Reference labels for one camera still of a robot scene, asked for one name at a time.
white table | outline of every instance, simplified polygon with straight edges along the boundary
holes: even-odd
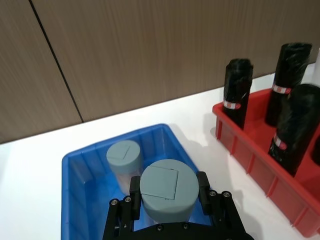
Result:
[[[304,82],[313,69],[308,66]],[[270,88],[273,77],[256,78],[251,92]],[[232,192],[247,233],[256,240],[304,239],[216,140],[212,106],[222,100],[221,87],[0,145],[0,239],[60,239],[63,156],[158,123],[171,127],[214,189]]]

wood panel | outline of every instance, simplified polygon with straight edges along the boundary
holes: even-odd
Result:
[[[220,87],[232,58],[261,76],[284,43],[320,47],[318,0],[33,3],[85,121]]]
[[[0,1],[0,143],[80,123],[27,0]]]

blue plastic tray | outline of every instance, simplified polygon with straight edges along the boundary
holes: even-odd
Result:
[[[109,147],[122,140],[133,140],[140,145],[144,168],[161,159],[176,159],[197,171],[176,136],[165,124],[138,129],[68,153],[62,160],[62,240],[102,239],[109,201],[124,198],[106,159]],[[202,213],[199,200],[189,221],[210,224],[208,216]],[[150,220],[141,207],[140,220],[134,222],[134,230],[149,226]]]

container lid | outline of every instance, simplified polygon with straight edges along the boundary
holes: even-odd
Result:
[[[129,174],[142,167],[143,159],[138,143],[119,141],[106,152],[106,159],[115,174]]]
[[[143,207],[158,223],[184,222],[199,194],[193,170],[181,161],[159,160],[148,166],[140,180]]]

gray lid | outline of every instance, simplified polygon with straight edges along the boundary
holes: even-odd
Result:
[[[181,161],[159,160],[148,166],[140,180],[146,213],[158,223],[188,221],[199,194],[192,169]]]
[[[142,168],[143,158],[138,143],[119,141],[106,152],[106,159],[115,174],[129,174]]]

